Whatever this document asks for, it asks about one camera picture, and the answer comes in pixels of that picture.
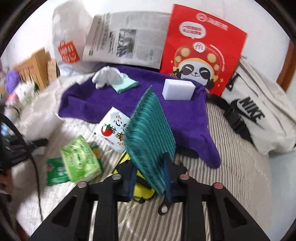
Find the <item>white nike bag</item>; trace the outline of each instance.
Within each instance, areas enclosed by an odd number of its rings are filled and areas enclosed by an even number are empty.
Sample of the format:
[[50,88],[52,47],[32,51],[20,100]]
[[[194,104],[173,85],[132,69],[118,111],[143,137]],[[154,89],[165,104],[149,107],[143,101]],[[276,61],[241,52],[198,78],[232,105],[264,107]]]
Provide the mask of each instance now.
[[96,72],[99,64],[82,61],[92,17],[79,0],[65,2],[52,16],[52,44],[61,76]]
[[261,154],[296,144],[296,110],[283,89],[241,58],[221,97],[240,114]]

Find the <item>melamine sponge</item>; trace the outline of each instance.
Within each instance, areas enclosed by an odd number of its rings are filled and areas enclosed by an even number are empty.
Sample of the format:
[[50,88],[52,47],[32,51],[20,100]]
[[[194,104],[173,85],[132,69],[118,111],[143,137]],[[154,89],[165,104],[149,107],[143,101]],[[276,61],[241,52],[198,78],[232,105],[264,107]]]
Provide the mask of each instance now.
[[195,85],[185,80],[166,79],[163,86],[165,100],[191,100]]

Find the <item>red hat with yellow spots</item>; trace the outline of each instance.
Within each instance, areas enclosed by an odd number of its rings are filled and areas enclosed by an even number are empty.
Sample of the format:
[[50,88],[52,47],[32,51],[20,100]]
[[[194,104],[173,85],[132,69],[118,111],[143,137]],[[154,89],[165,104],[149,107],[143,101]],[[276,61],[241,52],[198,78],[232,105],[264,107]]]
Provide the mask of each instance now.
[[195,42],[178,48],[174,57],[175,66],[173,71],[181,69],[186,62],[192,63],[193,61],[208,66],[213,73],[212,79],[214,82],[218,79],[220,70],[224,71],[224,64],[221,61],[219,50],[212,45],[208,47],[202,42]]

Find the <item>teal cloth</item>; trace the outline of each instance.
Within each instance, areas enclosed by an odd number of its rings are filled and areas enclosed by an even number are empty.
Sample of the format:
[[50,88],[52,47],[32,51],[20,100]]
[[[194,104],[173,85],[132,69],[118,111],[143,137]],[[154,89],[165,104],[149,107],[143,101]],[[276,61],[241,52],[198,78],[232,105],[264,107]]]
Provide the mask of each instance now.
[[166,185],[163,154],[175,159],[176,142],[159,99],[151,87],[142,96],[128,123],[124,145],[131,161],[144,178],[163,195]]
[[111,85],[112,88],[115,89],[118,94],[120,94],[124,91],[127,91],[131,88],[134,88],[139,84],[138,81],[132,80],[126,74],[122,73],[121,77],[122,77],[122,81],[119,84]]

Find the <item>hand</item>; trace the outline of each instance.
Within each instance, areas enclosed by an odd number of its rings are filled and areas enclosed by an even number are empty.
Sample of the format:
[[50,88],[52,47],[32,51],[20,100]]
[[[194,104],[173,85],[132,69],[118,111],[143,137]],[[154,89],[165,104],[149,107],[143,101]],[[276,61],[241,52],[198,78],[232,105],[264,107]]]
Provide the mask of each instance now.
[[11,194],[13,191],[13,182],[11,176],[11,170],[7,170],[6,175],[0,174],[0,184],[4,185],[4,191]]

